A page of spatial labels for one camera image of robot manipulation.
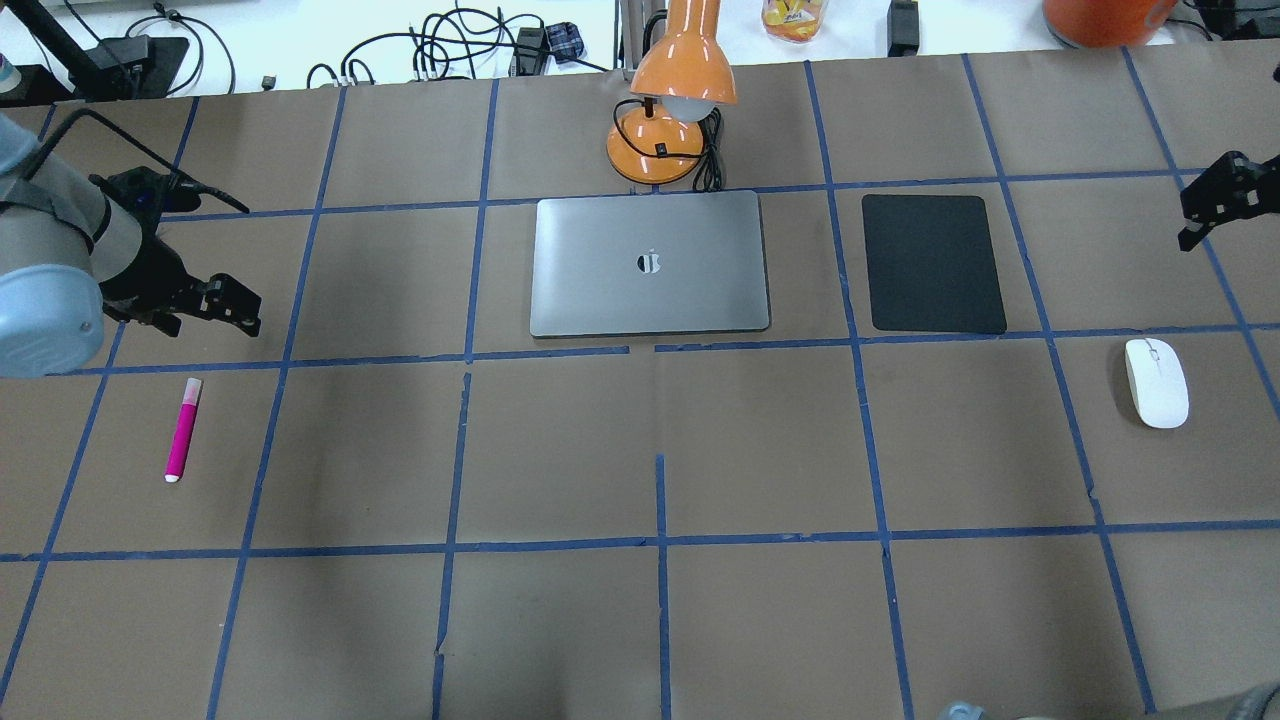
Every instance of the computer mouse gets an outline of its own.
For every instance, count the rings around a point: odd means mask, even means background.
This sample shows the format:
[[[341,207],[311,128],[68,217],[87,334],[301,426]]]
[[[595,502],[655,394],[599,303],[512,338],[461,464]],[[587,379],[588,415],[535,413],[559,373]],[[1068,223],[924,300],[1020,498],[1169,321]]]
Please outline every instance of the computer mouse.
[[[1129,389],[1138,416],[1152,428],[1171,429],[1187,421],[1190,398],[1178,354],[1162,340],[1143,337],[1124,345]]]

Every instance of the silver laptop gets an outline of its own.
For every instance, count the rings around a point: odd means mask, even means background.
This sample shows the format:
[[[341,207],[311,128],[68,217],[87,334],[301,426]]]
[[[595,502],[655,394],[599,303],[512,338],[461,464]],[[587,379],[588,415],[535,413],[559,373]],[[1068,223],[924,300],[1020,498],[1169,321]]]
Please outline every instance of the silver laptop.
[[[538,204],[534,337],[769,327],[754,192]]]

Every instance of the light bulb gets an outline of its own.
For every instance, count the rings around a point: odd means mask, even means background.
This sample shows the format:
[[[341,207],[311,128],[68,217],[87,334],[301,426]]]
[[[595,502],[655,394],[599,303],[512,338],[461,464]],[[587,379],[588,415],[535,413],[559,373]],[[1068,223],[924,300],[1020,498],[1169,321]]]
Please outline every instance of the light bulb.
[[[662,99],[662,106],[671,113],[672,118],[682,123],[696,123],[716,109],[716,102],[710,100],[698,100],[695,97],[676,97],[667,95]]]

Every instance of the black mouse pad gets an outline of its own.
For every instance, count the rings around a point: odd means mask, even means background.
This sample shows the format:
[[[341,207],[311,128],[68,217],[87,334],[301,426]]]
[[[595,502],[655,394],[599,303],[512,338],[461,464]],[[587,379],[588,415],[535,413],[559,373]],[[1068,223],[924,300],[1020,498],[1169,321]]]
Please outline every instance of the black mouse pad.
[[[868,195],[863,229],[872,324],[878,329],[1009,329],[980,197]]]

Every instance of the pink marker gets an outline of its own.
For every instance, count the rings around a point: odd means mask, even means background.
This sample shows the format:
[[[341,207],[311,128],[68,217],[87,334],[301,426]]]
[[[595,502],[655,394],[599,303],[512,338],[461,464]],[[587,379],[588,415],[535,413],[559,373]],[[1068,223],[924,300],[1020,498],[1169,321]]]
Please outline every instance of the pink marker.
[[[196,406],[200,405],[200,387],[204,383],[187,378],[187,389],[182,393],[182,409],[178,410],[178,427],[173,429],[173,446],[169,447],[169,462],[164,466],[164,482],[177,483],[187,469],[187,450],[191,447],[191,430],[196,427]]]

